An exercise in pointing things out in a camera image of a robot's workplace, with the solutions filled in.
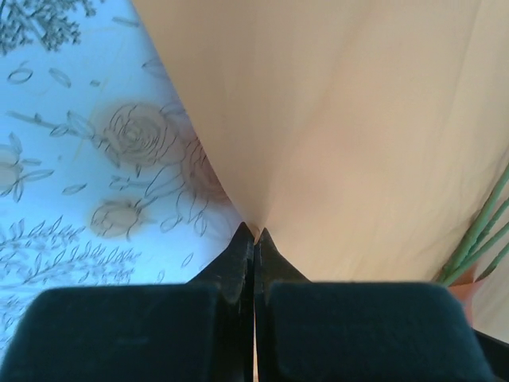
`green stem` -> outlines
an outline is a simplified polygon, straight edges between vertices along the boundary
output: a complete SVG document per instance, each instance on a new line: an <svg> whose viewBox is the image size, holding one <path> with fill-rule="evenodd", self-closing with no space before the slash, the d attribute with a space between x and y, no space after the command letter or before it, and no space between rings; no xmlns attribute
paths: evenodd
<svg viewBox="0 0 509 382"><path fill-rule="evenodd" d="M499 199L500 194L502 193L507 181L509 180L509 163L507 164L505 170L503 171L502 176L496 182L495 187L493 187L490 196L486 200L483 205L483 208L480 210L479 215L474 220L473 224L464 234L463 239L460 244L454 250L451 255L449 261L444 265L444 269L439 277L438 281L444 281L445 279L450 279L452 274L457 273L458 267L467 259L468 253L472 246L476 243L477 238L480 233L486 228L488 220L492 215L493 209L495 208L496 202Z"/></svg>
<svg viewBox="0 0 509 382"><path fill-rule="evenodd" d="M486 227L484 230L479 234L479 237L476 240L476 243L470 248L470 251L468 252L468 256L473 254L477 248L481 245L481 243L488 237L490 234L490 231L495 227L495 224L497 221L499 221L500 217L502 217L503 213L506 211L507 207L509 207L509 197L503 201L503 203L500 205L499 209L496 210L495 215L488 221L488 224L486 224Z"/></svg>
<svg viewBox="0 0 509 382"><path fill-rule="evenodd" d="M509 243L505 245L504 248L502 248L502 251L499 252L499 254L493 259L493 261L488 265L488 267L483 271L483 273L480 274L480 276L477 278L477 280L482 280L487 278L494 270L495 268L500 264L500 262L503 260L505 255L509 253Z"/></svg>
<svg viewBox="0 0 509 382"><path fill-rule="evenodd" d="M455 271L444 278L443 284L448 287L454 283L462 274L464 274L478 259L488 250L490 250L497 241L509 232L509 222L506 223L493 237L488 240L476 253L469 256Z"/></svg>

